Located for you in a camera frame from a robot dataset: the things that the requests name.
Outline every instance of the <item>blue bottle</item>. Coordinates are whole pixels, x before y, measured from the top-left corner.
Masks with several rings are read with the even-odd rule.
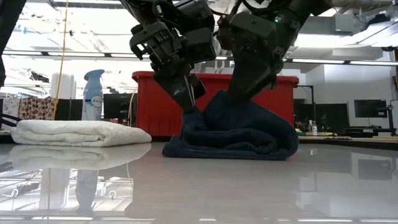
[[[104,72],[99,69],[85,75],[85,80],[88,82],[83,94],[82,121],[100,121],[102,118],[103,94],[100,78]]]

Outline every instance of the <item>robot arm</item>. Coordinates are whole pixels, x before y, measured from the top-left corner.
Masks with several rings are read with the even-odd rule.
[[[141,60],[149,54],[154,80],[184,111],[194,109],[195,98],[206,92],[190,71],[194,63],[216,58],[213,35],[233,53],[235,69],[227,93],[238,103],[276,85],[282,58],[305,21],[330,8],[322,0],[273,0],[267,8],[256,9],[237,0],[230,14],[221,15],[219,30],[213,33],[215,21],[205,0],[120,1],[140,22],[131,29],[131,50]],[[237,13],[241,3],[251,13]]]

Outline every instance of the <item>red plastic container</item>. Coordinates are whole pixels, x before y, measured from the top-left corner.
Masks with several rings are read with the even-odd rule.
[[[138,82],[137,127],[151,136],[173,136],[181,129],[182,110],[153,80],[153,72],[134,72],[132,78]],[[207,94],[197,100],[203,110],[218,90],[228,89],[231,75],[197,74],[206,86]],[[297,77],[278,77],[274,90],[256,96],[254,101],[285,118],[293,124],[293,87],[299,83]]]

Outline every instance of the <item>white bottle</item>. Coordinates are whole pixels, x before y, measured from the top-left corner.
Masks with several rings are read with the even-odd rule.
[[[308,132],[311,132],[311,131],[312,131],[312,120],[310,120],[309,124],[308,124]]]
[[[101,121],[103,96],[100,78],[104,72],[93,70],[85,75],[88,82],[83,94],[82,121]]]
[[[316,121],[313,121],[313,124],[312,124],[312,135],[318,135],[318,127],[317,127]]]

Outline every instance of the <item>desk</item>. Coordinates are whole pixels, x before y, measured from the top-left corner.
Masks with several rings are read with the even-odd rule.
[[[351,138],[344,136],[299,136],[303,144],[332,144],[339,146],[365,147],[398,151],[398,137],[375,136],[373,138]]]

